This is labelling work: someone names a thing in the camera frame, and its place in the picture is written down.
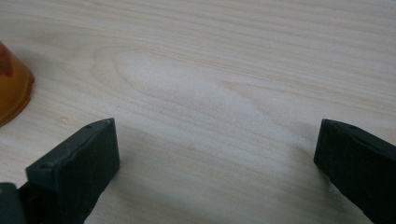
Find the perforated plastic strainer basket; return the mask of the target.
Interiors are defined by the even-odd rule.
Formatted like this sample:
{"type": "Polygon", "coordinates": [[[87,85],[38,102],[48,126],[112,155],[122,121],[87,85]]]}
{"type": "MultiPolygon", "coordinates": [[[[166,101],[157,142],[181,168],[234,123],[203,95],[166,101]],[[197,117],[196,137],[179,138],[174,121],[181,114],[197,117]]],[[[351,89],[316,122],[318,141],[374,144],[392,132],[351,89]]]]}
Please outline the perforated plastic strainer basket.
{"type": "Polygon", "coordinates": [[[28,67],[0,41],[0,127],[28,105],[34,82],[28,67]]]}

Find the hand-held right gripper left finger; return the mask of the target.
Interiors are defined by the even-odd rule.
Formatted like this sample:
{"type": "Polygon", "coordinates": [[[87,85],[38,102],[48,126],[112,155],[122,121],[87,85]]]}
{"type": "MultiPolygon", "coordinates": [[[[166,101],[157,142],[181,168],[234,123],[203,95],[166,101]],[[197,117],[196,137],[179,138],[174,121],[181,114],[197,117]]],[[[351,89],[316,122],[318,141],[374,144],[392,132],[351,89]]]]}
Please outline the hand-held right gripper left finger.
{"type": "Polygon", "coordinates": [[[114,119],[88,124],[26,168],[29,224],[84,224],[120,168],[114,119]]]}

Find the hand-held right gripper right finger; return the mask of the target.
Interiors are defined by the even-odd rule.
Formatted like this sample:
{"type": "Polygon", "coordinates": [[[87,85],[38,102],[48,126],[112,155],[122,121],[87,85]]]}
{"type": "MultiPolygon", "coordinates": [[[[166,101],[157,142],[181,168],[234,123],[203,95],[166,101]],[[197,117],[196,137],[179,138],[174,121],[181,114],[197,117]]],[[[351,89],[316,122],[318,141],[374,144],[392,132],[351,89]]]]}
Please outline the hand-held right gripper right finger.
{"type": "Polygon", "coordinates": [[[374,224],[396,224],[396,146],[325,119],[314,163],[374,224]]]}

